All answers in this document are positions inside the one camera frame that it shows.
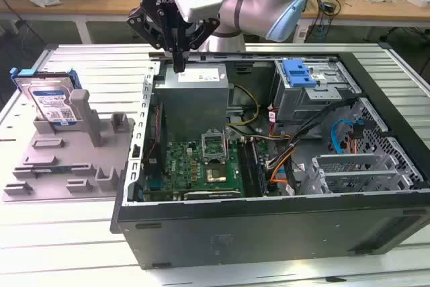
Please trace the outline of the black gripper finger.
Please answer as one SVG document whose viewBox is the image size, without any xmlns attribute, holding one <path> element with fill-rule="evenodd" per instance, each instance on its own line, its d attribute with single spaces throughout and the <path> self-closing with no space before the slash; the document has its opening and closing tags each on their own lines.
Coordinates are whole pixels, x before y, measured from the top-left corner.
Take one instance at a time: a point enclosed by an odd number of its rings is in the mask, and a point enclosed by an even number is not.
<svg viewBox="0 0 430 287">
<path fill-rule="evenodd" d="M 201 23 L 181 22 L 179 25 L 179 72 L 185 70 L 185 53 L 198 49 L 220 25 L 219 19 L 208 18 Z"/>
<path fill-rule="evenodd" d="M 173 70 L 179 72 L 178 43 L 165 9 L 156 9 L 150 22 L 144 9 L 136 8 L 128 16 L 127 24 L 153 48 L 167 51 L 173 61 Z"/>
</svg>

